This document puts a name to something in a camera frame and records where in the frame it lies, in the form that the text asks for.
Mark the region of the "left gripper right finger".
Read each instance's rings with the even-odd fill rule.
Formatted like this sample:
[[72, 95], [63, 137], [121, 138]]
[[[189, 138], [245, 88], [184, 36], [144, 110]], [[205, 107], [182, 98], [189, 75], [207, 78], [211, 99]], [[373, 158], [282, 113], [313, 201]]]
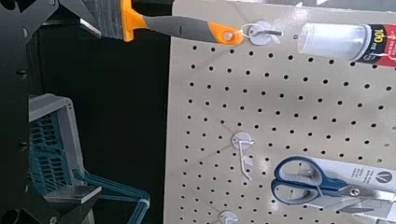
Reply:
[[101, 187], [70, 186], [45, 196], [27, 189], [1, 197], [1, 224], [95, 224]]

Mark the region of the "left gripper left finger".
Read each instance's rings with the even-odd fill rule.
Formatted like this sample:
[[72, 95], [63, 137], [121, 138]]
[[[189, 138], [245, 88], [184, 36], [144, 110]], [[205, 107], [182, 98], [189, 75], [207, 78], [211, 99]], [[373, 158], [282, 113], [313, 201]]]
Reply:
[[80, 17], [88, 29], [100, 34], [97, 19], [87, 5], [88, 0], [6, 0], [6, 13], [14, 15], [23, 41], [30, 41], [35, 31], [59, 8], [65, 7]]

